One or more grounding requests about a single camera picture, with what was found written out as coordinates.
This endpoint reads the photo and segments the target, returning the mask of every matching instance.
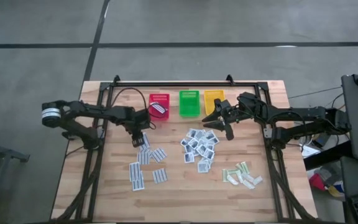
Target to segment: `concrete floor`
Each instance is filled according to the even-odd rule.
[[[103,0],[0,0],[0,44],[92,43]],[[111,1],[101,42],[358,42],[358,0]],[[0,49],[0,145],[12,162],[0,223],[48,220],[67,146],[41,125],[41,103],[77,100],[90,49]],[[99,49],[91,80],[285,80],[288,96],[358,73],[358,47]],[[290,99],[326,106],[341,90]],[[341,202],[315,194],[319,217],[343,221]]]

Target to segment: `green bin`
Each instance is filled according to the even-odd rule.
[[[179,92],[179,114],[183,117],[200,115],[200,93],[198,90],[182,90]]]

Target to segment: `wooden table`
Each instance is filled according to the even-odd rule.
[[[283,81],[267,81],[272,104],[289,107]],[[113,96],[122,88],[114,87]],[[212,168],[207,174],[197,172],[196,163],[185,164],[184,150],[180,145],[189,128],[204,129],[201,119],[205,117],[203,90],[216,87],[192,88],[200,91],[201,116],[182,118],[179,115],[180,87],[141,87],[148,103],[151,93],[170,94],[170,118],[156,122],[157,129],[145,130],[152,149],[164,148],[167,153],[160,164],[154,161],[142,165],[145,190],[132,191],[129,182],[129,163],[136,161],[137,148],[132,147],[131,137],[122,126],[108,125],[103,164],[94,212],[94,222],[260,222],[275,221],[276,212],[267,167],[264,142],[260,125],[252,120],[233,124],[235,138],[227,141],[224,133],[214,131],[220,140],[216,145],[216,155]],[[225,87],[225,97],[232,105],[237,103],[238,94],[251,87]],[[85,82],[81,100],[96,104],[99,82]],[[118,97],[116,105],[133,106],[141,110],[144,105],[138,92],[126,90]],[[91,126],[91,118],[78,118],[85,126]],[[291,122],[278,123],[291,126]],[[68,152],[82,145],[72,141]],[[290,188],[306,210],[317,217],[305,165],[298,147],[287,146],[283,150]],[[80,150],[66,158],[58,187],[52,218],[58,217],[70,204],[80,189],[86,151]],[[222,169],[235,169],[238,162],[246,161],[252,176],[261,175],[264,179],[256,189],[249,190],[243,185],[222,182]],[[165,168],[168,181],[155,184],[152,171]],[[284,212],[283,194],[281,201]]]

